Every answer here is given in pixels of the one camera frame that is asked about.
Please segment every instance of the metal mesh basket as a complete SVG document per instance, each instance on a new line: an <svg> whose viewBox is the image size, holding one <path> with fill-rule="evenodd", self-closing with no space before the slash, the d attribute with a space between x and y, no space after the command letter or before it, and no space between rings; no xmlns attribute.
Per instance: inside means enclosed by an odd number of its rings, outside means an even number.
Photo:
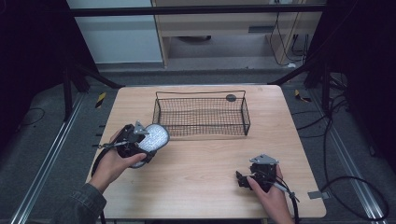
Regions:
<svg viewBox="0 0 396 224"><path fill-rule="evenodd" d="M245 91L156 92L153 123L171 136L248 135L250 119Z"/></svg>

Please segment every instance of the wall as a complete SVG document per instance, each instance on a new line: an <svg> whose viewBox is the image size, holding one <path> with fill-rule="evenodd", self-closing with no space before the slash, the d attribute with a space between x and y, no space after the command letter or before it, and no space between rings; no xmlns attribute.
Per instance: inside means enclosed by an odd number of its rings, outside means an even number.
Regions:
<svg viewBox="0 0 396 224"><path fill-rule="evenodd" d="M149 0L67 0L70 8L151 7ZM76 18L97 64L162 63L153 16Z"/></svg>

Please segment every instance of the black wire basket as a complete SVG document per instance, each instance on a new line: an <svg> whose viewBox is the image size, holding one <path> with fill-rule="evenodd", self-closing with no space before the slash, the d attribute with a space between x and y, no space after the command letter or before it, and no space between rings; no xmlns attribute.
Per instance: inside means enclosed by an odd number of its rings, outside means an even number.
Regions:
<svg viewBox="0 0 396 224"><path fill-rule="evenodd" d="M153 123L171 136L248 135L250 119L245 91L156 92Z"/></svg>

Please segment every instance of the floor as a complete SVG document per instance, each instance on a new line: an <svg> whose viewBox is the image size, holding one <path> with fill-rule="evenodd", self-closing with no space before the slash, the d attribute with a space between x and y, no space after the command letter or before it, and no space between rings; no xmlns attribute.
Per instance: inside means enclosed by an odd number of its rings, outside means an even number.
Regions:
<svg viewBox="0 0 396 224"><path fill-rule="evenodd" d="M293 53L301 53L298 49L303 44L304 42L298 39L295 51L290 52L289 56L301 59L301 56L294 56ZM283 62L280 65L271 52L271 47L263 35L212 36L210 40L203 40L200 36L181 37L172 40L170 60L166 67L144 69L140 66L133 72L106 71L102 75L128 86L265 84L285 76L294 65L301 65L301 62ZM347 84L347 79L343 75L333 75ZM327 182L325 171L330 179L341 175L361 176L384 195L390 206L390 214L385 221L364 220L348 212L330 193L331 198L324 200L328 214L321 219L305 218L301 223L396 223L393 209L396 205L396 198L393 196L396 187L395 174L383 158L370 155L361 130L343 98L339 97L335 101L340 103L340 106L333 111L332 128L326 138L322 135L328 119L322 119L309 128L303 128L322 117L320 86L306 90L303 85L304 78L305 74L293 78L282 85L282 90L295 125L301 128L299 135L318 185L321 187ZM23 199L29 195L30 187L35 187L38 193L28 197L33 204L22 207L26 211L26 219L28 223L45 223L54 211L62 206L62 201L71 190L85 182L95 153L94 145L100 140L103 125L106 124L106 118L117 94L116 90L94 79L88 80L92 85L88 93L77 93L74 90L74 101L81 102L79 112L73 123L70 123L70 127L66 127L66 138L58 140L60 148L53 154L56 160L47 164L51 169L45 181L34 186L32 183L37 183L36 174L42 171L40 167L43 161L47 161L46 157L51 152L52 143L57 140L59 130L64 127L62 86L39 93L32 102L32 109L8 145L12 148L12 154L0 160L0 223L8 223L15 216L18 208L25 204ZM302 98L309 99L296 98L296 90ZM95 108L98 95L104 91L104 103L101 108ZM335 99L341 93L339 90L332 90L331 97ZM378 195L370 193L372 190L361 183L342 180L334 183L332 190L344 199L347 206L358 210L363 217L367 217L366 213L370 208L379 207L384 211L385 205L381 203ZM367 205L367 199L370 201L371 197L375 198L377 204Z"/></svg>

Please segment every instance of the human hand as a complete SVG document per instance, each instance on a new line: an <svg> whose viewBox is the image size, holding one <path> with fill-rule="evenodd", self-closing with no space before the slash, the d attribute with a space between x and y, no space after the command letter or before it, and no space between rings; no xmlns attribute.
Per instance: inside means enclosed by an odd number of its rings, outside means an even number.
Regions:
<svg viewBox="0 0 396 224"><path fill-rule="evenodd" d="M120 131L117 131L110 139L113 142L114 138ZM88 182L100 192L105 192L105 189L116 180L122 172L129 166L142 161L146 158L145 153L139 153L132 157L122 158L115 148L110 149L106 155L100 160L96 171Z"/></svg>
<svg viewBox="0 0 396 224"><path fill-rule="evenodd" d="M276 175L283 178L279 165L276 166ZM268 216L278 224L294 223L291 219L288 204L286 203L285 192L272 186L268 193L264 192L260 185L251 178L247 177L247 181L262 204Z"/></svg>

